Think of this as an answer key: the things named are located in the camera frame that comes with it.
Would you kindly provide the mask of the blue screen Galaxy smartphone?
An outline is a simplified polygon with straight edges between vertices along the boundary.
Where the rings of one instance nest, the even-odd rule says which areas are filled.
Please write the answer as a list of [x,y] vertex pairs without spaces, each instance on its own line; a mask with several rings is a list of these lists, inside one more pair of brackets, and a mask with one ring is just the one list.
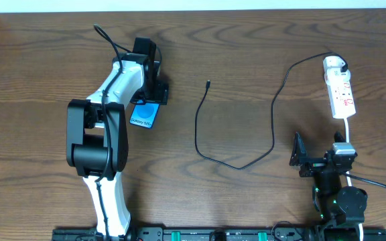
[[129,123],[139,127],[151,129],[155,122],[160,105],[139,101],[131,114]]

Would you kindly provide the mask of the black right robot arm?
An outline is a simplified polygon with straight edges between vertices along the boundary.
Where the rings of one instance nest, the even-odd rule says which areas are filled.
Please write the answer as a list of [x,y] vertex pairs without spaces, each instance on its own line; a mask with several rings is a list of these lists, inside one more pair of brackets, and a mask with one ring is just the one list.
[[323,157],[310,157],[299,133],[289,165],[299,167],[300,177],[314,179],[312,199],[322,223],[308,231],[306,240],[359,240],[359,225],[365,221],[368,195],[354,186],[342,186],[340,176],[352,169],[357,157],[354,147],[339,132]]

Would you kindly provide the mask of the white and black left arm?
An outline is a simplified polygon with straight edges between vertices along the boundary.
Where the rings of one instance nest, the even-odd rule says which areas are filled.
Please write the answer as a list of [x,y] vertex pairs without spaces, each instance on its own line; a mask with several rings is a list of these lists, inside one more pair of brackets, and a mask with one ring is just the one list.
[[153,127],[169,86],[159,80],[160,49],[149,38],[135,39],[133,49],[117,54],[102,85],[67,107],[66,160],[85,182],[95,208],[96,240],[134,240],[122,172],[127,164],[127,125]]

